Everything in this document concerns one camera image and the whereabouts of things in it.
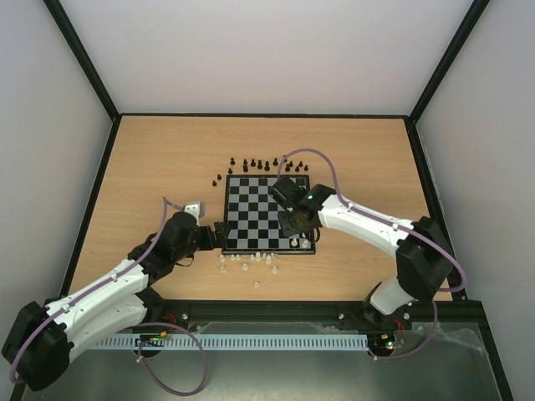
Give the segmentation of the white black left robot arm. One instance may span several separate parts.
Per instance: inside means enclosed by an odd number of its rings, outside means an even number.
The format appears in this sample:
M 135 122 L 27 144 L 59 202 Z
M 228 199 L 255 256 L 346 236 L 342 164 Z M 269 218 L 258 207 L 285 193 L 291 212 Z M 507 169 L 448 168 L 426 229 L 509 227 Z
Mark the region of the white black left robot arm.
M 154 322 L 163 300 L 152 284 L 196 252 L 225 243 L 225 223 L 201 226 L 198 220 L 192 212 L 178 211 L 95 282 L 44 306 L 22 307 L 1 351 L 11 365 L 10 379 L 33 391 L 45 389 L 98 341 Z

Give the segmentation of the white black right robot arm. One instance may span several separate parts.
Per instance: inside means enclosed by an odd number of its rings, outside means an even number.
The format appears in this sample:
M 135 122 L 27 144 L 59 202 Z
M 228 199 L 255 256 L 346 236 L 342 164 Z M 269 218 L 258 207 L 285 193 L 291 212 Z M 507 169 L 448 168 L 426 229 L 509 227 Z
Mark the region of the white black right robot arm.
M 305 190 L 288 177 L 268 188 L 283 209 L 278 219 L 286 236 L 341 231 L 380 249 L 396 262 L 396 274 L 377 284 L 361 307 L 361 316 L 383 327 L 401 307 L 434 299 L 453 270 L 451 252 L 441 228 L 429 217 L 418 221 L 387 216 L 354 204 L 335 189 L 315 185 Z

